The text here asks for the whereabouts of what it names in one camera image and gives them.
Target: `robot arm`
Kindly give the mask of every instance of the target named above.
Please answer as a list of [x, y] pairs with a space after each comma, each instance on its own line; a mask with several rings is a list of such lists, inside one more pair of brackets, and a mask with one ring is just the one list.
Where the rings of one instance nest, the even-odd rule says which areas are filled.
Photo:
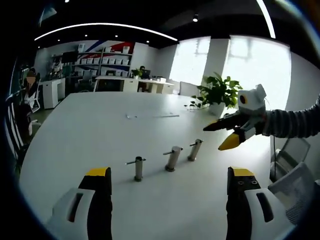
[[239, 110], [233, 114], [226, 114], [208, 126], [204, 131], [217, 131], [220, 129], [233, 129], [219, 146], [219, 150], [233, 149], [251, 138], [253, 135], [261, 134], [265, 124], [266, 92], [261, 84], [252, 90], [240, 90], [238, 93]]

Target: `ceiling spotlight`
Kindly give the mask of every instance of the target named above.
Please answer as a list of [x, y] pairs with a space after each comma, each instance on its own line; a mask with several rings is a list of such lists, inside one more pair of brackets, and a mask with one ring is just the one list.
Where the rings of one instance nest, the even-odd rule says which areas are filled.
[[198, 14], [197, 13], [193, 16], [192, 21], [194, 21], [195, 23], [198, 22]]

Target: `bright window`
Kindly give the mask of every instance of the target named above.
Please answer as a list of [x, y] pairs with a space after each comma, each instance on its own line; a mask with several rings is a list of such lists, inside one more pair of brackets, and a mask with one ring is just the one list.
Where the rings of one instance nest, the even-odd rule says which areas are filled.
[[284, 110], [291, 82], [290, 48], [258, 37], [231, 36], [222, 76], [239, 81], [244, 90], [262, 84], [266, 108]]
[[176, 47], [170, 79], [200, 85], [210, 46], [210, 37], [181, 41]]

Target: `computer monitor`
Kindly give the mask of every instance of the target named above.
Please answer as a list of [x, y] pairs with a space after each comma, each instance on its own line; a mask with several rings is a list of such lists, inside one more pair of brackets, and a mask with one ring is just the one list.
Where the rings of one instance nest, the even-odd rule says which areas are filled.
[[147, 70], [147, 69], [145, 69], [145, 70], [143, 70], [142, 71], [142, 76], [141, 76], [141, 79], [149, 79], [150, 78], [150, 70]]
[[62, 54], [62, 63], [74, 63], [78, 60], [78, 51], [68, 51]]

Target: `metal cylinder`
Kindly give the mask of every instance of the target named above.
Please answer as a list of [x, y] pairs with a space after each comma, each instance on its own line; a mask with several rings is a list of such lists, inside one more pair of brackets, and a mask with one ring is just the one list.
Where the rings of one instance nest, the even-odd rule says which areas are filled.
[[141, 180], [142, 180], [142, 162], [143, 162], [142, 157], [137, 156], [135, 158], [135, 176], [134, 176], [134, 180], [136, 182], [141, 182]]
[[190, 145], [190, 146], [193, 146], [193, 147], [192, 147], [190, 155], [188, 156], [188, 160], [189, 161], [193, 162], [193, 161], [196, 160], [196, 156], [197, 156], [197, 153], [198, 153], [198, 151], [200, 149], [200, 146], [201, 146], [202, 142], [203, 142], [202, 140], [196, 139], [195, 143]]
[[167, 165], [165, 165], [165, 170], [168, 172], [173, 172], [175, 170], [176, 163], [178, 161], [178, 157], [180, 152], [183, 150], [180, 146], [173, 146], [171, 154], [169, 156], [169, 160]]

